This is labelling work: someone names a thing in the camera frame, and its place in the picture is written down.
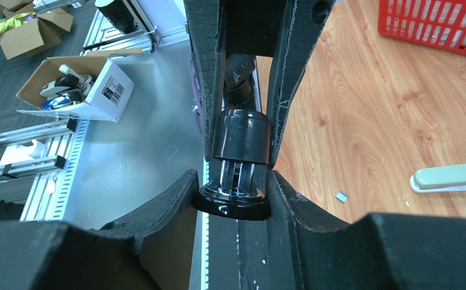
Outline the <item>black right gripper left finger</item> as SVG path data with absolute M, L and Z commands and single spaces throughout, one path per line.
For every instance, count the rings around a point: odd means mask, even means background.
M 198 188 L 188 170 L 98 230 L 0 221 L 0 289 L 188 289 Z

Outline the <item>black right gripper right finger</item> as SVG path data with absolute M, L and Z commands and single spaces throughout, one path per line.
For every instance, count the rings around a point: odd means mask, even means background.
M 370 213 L 349 224 L 267 176 L 271 289 L 466 289 L 466 219 Z

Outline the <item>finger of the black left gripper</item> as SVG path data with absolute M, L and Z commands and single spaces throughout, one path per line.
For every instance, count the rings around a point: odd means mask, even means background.
M 292 100 L 335 3 L 297 0 L 285 5 L 267 91 L 271 169 L 278 159 Z
M 202 100 L 203 150 L 214 154 L 225 78 L 227 13 L 222 1 L 184 0 Z

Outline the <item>small staple piece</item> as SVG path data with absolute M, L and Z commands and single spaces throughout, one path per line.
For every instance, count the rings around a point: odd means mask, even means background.
M 336 198 L 337 198 L 340 202 L 345 203 L 345 202 L 348 200 L 349 197 L 348 197 L 348 195 L 344 194 L 343 192 L 338 192 L 338 193 L 336 194 Z

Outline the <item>black stapler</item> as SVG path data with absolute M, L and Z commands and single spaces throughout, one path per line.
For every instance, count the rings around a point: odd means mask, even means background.
M 212 158 L 219 174 L 193 194 L 193 207 L 204 213 L 247 221 L 270 217 L 266 195 L 254 182 L 256 165 L 269 162 L 270 129 L 266 115 L 249 109 L 226 109 L 215 133 Z

